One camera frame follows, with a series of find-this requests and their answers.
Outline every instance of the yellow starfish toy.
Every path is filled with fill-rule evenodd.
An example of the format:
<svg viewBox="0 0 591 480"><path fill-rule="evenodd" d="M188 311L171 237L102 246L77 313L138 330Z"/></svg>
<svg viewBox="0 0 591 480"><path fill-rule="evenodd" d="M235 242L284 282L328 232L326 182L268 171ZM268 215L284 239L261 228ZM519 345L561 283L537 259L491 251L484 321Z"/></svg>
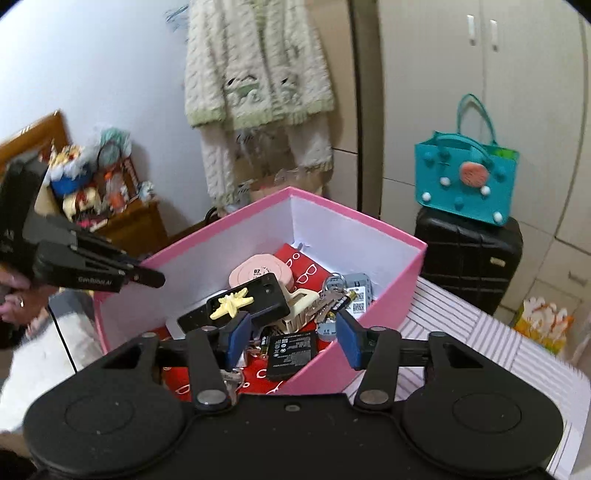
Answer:
<svg viewBox="0 0 591 480"><path fill-rule="evenodd" d="M247 288L243 288L241 291L236 293L230 293L221 299L218 299L220 306L215 312L213 312L209 318L217 320L229 313L230 317L234 318L238 314L238 309L246 305L250 305L255 301L254 297L244 297L248 293Z"/></svg>

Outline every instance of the person's hand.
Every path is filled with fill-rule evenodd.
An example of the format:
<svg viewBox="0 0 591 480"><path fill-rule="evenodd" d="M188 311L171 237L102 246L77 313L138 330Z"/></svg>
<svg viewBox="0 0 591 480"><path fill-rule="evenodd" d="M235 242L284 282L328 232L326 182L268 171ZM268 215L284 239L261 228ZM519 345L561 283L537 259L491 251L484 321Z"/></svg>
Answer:
<svg viewBox="0 0 591 480"><path fill-rule="evenodd" d="M0 265L0 284L15 291L4 298L0 305L0 319L3 322L28 325L37 318L57 288L48 285L32 286L19 272Z"/></svg>

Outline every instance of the blue bowl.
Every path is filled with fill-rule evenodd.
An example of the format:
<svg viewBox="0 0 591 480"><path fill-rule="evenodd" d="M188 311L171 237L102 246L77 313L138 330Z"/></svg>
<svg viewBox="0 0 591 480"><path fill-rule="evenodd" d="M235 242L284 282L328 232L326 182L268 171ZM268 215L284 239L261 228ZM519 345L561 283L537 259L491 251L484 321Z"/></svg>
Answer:
<svg viewBox="0 0 591 480"><path fill-rule="evenodd" d="M59 180L51 182L51 188L53 193L58 198L63 198L70 193L77 192L83 189L92 181L92 172L89 168L85 168L82 175L77 176L75 179L70 179L63 176Z"/></svg>

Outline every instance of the pink box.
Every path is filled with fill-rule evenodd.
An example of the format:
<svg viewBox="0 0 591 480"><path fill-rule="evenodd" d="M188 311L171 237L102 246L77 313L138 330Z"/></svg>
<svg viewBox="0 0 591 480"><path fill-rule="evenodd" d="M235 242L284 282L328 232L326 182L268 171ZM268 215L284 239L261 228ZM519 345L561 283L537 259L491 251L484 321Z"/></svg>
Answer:
<svg viewBox="0 0 591 480"><path fill-rule="evenodd" d="M255 254L284 243L329 271L363 272L377 300L359 319L364 327L397 328L404 321L427 245L363 213L322 197L286 188L189 235L147 259L166 276L162 288L126 285L119 294L95 295L96 324L103 350L166 324L199 301L229 288L228 275ZM281 394L342 391L356 377L337 342L320 352Z"/></svg>

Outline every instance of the black suitcase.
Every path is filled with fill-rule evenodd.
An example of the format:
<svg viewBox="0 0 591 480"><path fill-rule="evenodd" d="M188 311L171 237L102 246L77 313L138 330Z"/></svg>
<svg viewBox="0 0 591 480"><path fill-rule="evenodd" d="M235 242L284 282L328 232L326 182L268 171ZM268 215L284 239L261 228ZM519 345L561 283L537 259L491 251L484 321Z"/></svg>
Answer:
<svg viewBox="0 0 591 480"><path fill-rule="evenodd" d="M493 314L523 252L519 224L488 225L423 207L414 236L427 246L421 276Z"/></svg>

